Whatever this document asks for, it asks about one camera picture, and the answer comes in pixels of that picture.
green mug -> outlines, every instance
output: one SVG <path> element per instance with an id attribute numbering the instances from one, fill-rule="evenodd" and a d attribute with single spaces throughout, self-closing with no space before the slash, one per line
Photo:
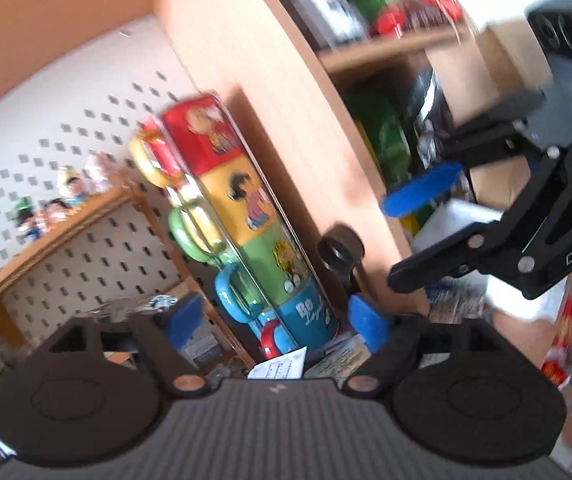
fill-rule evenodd
<path id="1" fill-rule="evenodd" d="M 219 239 L 213 243 L 201 236 L 204 229 L 195 229 L 195 212 L 200 209 L 204 210 L 201 200 L 197 199 L 171 211 L 168 222 L 179 246 L 192 259 L 219 268 L 238 262 L 235 251 L 221 241 L 225 239 L 223 236 L 211 237 Z M 274 222 L 238 250 L 274 307 L 293 298 L 308 277 L 308 266 L 281 222 Z M 258 303 L 265 303 L 242 266 L 231 277 L 231 283 L 250 306 L 258 308 Z"/>

figurine with green hat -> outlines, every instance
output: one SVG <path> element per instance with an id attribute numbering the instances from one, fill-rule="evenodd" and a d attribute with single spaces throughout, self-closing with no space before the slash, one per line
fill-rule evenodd
<path id="1" fill-rule="evenodd" d="M 22 197 L 15 204 L 15 225 L 18 227 L 20 236 L 29 238 L 32 241 L 38 240 L 42 236 L 42 231 L 37 225 L 35 211 L 31 206 L 31 199 Z"/>

red mug handle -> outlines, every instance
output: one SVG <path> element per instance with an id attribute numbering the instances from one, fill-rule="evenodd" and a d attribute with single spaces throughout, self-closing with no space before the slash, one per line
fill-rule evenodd
<path id="1" fill-rule="evenodd" d="M 259 342 L 261 343 L 261 349 L 263 350 L 263 354 L 266 356 L 266 359 L 273 359 L 281 355 L 281 352 L 277 348 L 277 343 L 275 343 L 275 329 L 278 326 L 279 320 L 271 319 L 261 330 Z"/>

white pegboard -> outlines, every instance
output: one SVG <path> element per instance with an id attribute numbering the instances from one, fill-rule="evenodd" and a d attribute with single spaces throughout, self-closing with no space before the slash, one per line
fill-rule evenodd
<path id="1" fill-rule="evenodd" d="M 165 223 L 171 206 L 135 169 L 127 140 L 138 121 L 193 93 L 171 44 L 149 17 L 86 43 L 0 99 L 0 268 L 22 250 L 10 220 L 16 200 L 30 196 L 37 205 L 56 197 L 57 168 L 82 170 L 91 150 L 108 152 L 127 168 Z M 191 270 L 198 282 L 211 281 L 208 267 L 191 264 Z M 98 301 L 149 295 L 176 279 L 144 216 L 125 205 L 3 299 L 24 334 L 41 338 Z"/>

stacked mug set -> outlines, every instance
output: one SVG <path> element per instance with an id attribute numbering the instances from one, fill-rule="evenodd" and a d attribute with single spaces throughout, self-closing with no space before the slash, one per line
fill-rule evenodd
<path id="1" fill-rule="evenodd" d="M 169 225 L 189 257 L 219 269 L 215 290 L 272 358 L 321 348 L 338 322 L 215 94 L 150 118 L 130 141 L 146 178 L 173 203 Z"/>

